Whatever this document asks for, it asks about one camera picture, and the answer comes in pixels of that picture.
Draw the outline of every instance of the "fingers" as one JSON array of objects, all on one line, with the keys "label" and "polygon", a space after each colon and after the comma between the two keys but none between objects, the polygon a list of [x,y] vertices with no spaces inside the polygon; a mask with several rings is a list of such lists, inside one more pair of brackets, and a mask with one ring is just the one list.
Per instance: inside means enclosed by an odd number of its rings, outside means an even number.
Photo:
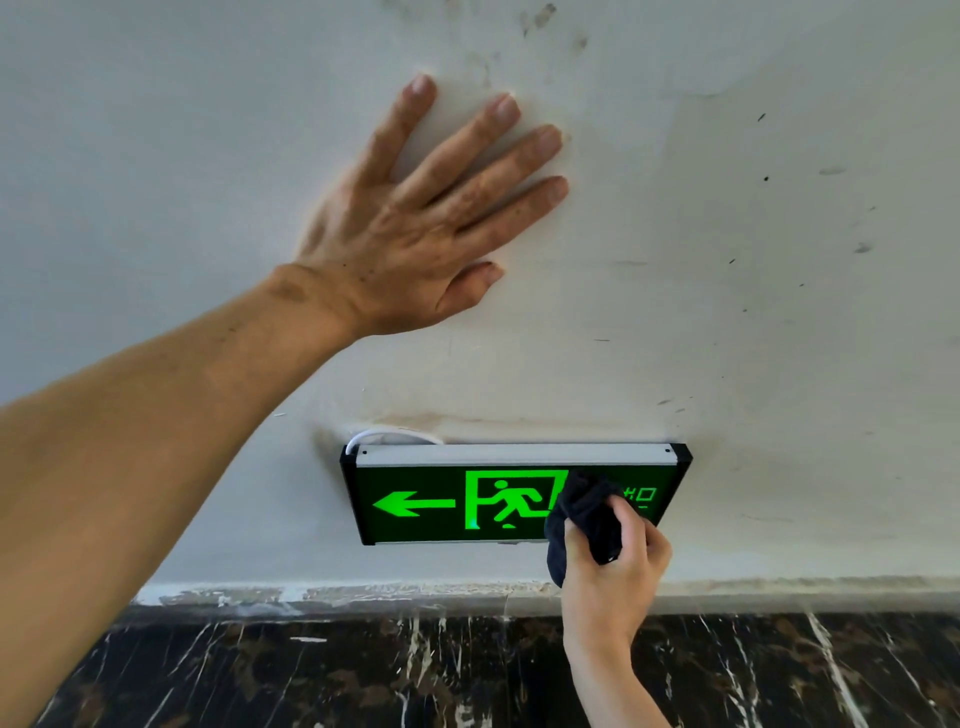
[{"label": "fingers", "polygon": [[509,93],[497,96],[469,124],[435,149],[396,189],[404,206],[422,207],[457,181],[481,152],[520,118]]},{"label": "fingers", "polygon": [[556,127],[534,130],[503,157],[443,197],[431,214],[454,229],[467,225],[555,157],[563,146]]},{"label": "fingers", "polygon": [[569,185],[563,177],[538,182],[518,199],[462,231],[455,239],[463,260],[476,260],[506,245],[559,205]]},{"label": "fingers", "polygon": [[359,183],[381,184],[388,180],[407,139],[436,98],[437,85],[422,73],[400,91],[360,157],[356,168]]},{"label": "fingers", "polygon": [[616,519],[620,521],[620,543],[623,549],[617,561],[646,563],[647,540],[644,533],[644,520],[622,497],[610,496],[607,503],[613,509]]},{"label": "fingers", "polygon": [[566,545],[567,573],[572,569],[588,568],[591,565],[596,568],[597,563],[590,553],[590,542],[587,540],[587,535],[577,528],[570,519],[564,522],[564,544]]},{"label": "fingers", "polygon": [[657,573],[663,574],[673,558],[673,547],[660,530],[652,523],[643,520],[647,540],[647,560]]},{"label": "fingers", "polygon": [[503,269],[495,263],[480,263],[461,271],[437,303],[438,321],[476,306],[501,278]]}]

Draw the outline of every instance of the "cleaning cloth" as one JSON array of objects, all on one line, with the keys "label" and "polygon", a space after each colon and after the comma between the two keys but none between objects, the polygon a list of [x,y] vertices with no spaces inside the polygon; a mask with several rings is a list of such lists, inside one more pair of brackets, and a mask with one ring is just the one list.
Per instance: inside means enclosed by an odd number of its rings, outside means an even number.
[{"label": "cleaning cloth", "polygon": [[561,587],[566,577],[564,521],[570,519],[590,542],[590,553],[597,564],[608,564],[620,555],[620,521],[607,505],[609,496],[622,496],[623,488],[593,473],[570,471],[564,489],[543,524],[543,535],[550,542],[546,566],[550,577]]}]

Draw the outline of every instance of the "black marble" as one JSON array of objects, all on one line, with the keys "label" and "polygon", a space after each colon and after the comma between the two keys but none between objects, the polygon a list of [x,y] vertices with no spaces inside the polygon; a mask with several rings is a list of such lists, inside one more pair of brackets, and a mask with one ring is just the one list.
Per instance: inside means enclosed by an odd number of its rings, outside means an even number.
[{"label": "black marble", "polygon": [[[587,726],[562,633],[534,618],[116,627],[36,725]],[[650,618],[633,658],[683,728],[960,726],[954,616]]]}]

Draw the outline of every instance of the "hand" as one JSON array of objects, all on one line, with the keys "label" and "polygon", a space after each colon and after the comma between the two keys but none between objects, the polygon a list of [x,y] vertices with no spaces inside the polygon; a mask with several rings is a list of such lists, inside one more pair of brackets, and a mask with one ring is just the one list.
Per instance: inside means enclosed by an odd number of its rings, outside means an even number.
[{"label": "hand", "polygon": [[490,101],[405,180],[391,182],[400,151],[436,97],[436,85],[422,75],[400,92],[359,163],[321,206],[295,260],[320,275],[327,303],[357,338],[428,327],[477,305],[503,270],[476,261],[566,196],[566,180],[553,177],[489,212],[560,151],[560,132],[549,125],[462,180],[519,119],[509,94]]},{"label": "hand", "polygon": [[630,668],[630,646],[646,619],[673,549],[622,497],[607,501],[620,521],[623,549],[599,566],[584,532],[566,522],[566,579],[561,595],[570,663],[600,660]]}]

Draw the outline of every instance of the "green exit sign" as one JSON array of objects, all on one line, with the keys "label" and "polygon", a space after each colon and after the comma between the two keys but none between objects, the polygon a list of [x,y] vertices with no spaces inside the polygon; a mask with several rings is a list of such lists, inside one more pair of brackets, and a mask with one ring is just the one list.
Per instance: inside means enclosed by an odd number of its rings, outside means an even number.
[{"label": "green exit sign", "polygon": [[541,541],[571,472],[617,483],[660,521],[691,461],[684,445],[369,445],[343,453],[364,544]]}]

